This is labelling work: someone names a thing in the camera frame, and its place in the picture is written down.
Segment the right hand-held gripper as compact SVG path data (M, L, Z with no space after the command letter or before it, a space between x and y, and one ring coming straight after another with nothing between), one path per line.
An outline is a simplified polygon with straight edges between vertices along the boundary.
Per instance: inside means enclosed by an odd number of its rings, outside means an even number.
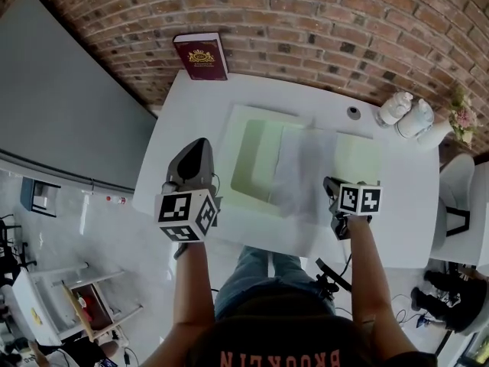
M347 183L325 177L323 187L330 199L331 228L340 241L349 239L347 222L350 216L366 216L368 222L381 211L383 187L365 183Z

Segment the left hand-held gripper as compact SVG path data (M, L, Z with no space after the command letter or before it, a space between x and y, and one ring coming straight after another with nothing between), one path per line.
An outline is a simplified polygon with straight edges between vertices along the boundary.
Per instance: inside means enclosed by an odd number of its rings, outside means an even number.
M161 193L155 196L154 221L173 242L203 242L217 226L220 200L213 185L214 162L208 139L188 144L169 163Z

